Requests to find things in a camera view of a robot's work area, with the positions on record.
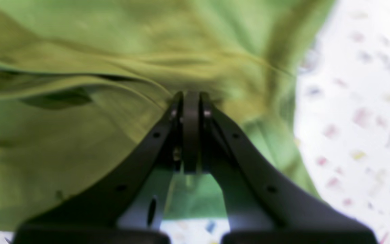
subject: hole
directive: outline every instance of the hole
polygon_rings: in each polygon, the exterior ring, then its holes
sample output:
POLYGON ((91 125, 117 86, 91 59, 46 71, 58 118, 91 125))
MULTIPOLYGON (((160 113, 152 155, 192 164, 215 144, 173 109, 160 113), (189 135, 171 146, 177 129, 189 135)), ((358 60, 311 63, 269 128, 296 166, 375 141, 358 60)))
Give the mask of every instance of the hole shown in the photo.
POLYGON ((126 184, 119 184, 118 186, 115 187, 116 191, 124 191, 126 189, 127 189, 127 185, 126 184))
POLYGON ((276 189, 276 187, 272 186, 272 185, 268 185, 266 187, 266 190, 270 193, 276 193, 278 190, 276 189))
POLYGON ((150 227, 153 223, 154 214, 156 212, 156 197, 153 197, 153 199, 150 202, 150 207, 148 208, 148 216, 147 216, 147 226, 150 227))

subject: green cloth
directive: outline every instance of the green cloth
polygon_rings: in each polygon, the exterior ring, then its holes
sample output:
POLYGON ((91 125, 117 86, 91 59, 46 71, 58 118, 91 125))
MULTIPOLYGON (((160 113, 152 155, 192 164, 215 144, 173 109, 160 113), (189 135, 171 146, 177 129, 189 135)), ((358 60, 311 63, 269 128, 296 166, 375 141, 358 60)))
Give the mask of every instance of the green cloth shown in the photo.
MULTIPOLYGON (((109 173, 173 94, 202 90, 318 197, 294 144, 297 66, 333 0, 0 0, 0 230, 109 173)), ((166 218, 224 217, 176 176, 166 218)))

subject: green fabric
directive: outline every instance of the green fabric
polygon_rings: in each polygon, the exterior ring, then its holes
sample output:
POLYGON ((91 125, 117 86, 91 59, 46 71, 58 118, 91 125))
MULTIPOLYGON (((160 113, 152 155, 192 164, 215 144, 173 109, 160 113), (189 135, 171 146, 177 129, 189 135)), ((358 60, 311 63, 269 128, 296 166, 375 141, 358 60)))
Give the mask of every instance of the green fabric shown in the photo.
MULTIPOLYGON (((294 145, 297 65, 333 0, 0 0, 0 230, 80 193, 180 90, 203 90, 318 197, 294 145)), ((176 176, 167 218, 224 217, 176 176)))

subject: black clamp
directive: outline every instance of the black clamp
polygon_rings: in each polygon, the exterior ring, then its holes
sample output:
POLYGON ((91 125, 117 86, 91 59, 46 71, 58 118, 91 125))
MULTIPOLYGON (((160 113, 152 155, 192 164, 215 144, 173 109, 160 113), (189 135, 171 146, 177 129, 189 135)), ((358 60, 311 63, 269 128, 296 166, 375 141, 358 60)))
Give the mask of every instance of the black clamp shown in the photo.
POLYGON ((376 244, 373 232, 305 193, 277 171, 207 93, 175 95, 164 116, 113 172, 21 225, 14 244, 169 244, 159 232, 168 188, 211 173, 230 233, 223 244, 376 244))

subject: black plastic part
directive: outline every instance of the black plastic part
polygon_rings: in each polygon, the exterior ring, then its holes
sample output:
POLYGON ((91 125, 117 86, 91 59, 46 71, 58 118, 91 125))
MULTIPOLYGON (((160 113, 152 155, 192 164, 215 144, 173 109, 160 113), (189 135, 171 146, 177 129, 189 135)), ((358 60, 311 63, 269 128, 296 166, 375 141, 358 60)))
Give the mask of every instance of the black plastic part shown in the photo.
POLYGON ((189 91, 183 103, 183 170, 196 174, 200 163, 199 93, 189 91))
POLYGON ((171 244, 163 233, 108 228, 29 226, 15 236, 15 244, 171 244))
POLYGON ((173 173, 172 149, 178 141, 182 99, 182 93, 176 94, 161 120, 115 170, 80 195, 27 221, 17 231, 14 244, 43 243, 56 237, 61 239, 52 243, 83 243, 88 237, 111 243, 166 243, 158 227, 173 173))
POLYGON ((284 232, 303 238, 295 239, 300 241, 296 243, 323 243, 329 235, 346 243, 376 243, 368 227, 313 198, 277 171, 234 121, 211 107, 213 139, 229 152, 228 159, 223 153, 222 160, 215 159, 212 164, 212 176, 223 190, 232 231, 224 239, 227 243, 269 243, 274 233, 278 241, 284 237, 287 243, 291 239, 279 234, 284 232))
POLYGON ((158 228, 179 148, 185 173, 197 171, 201 155, 203 172, 223 191, 231 227, 223 244, 376 244, 368 227, 277 171, 207 93, 188 93, 185 102, 178 93, 123 163, 85 192, 23 224, 14 244, 168 244, 158 228))
POLYGON ((221 244, 376 244, 372 233, 272 231, 232 232, 223 236, 221 244))

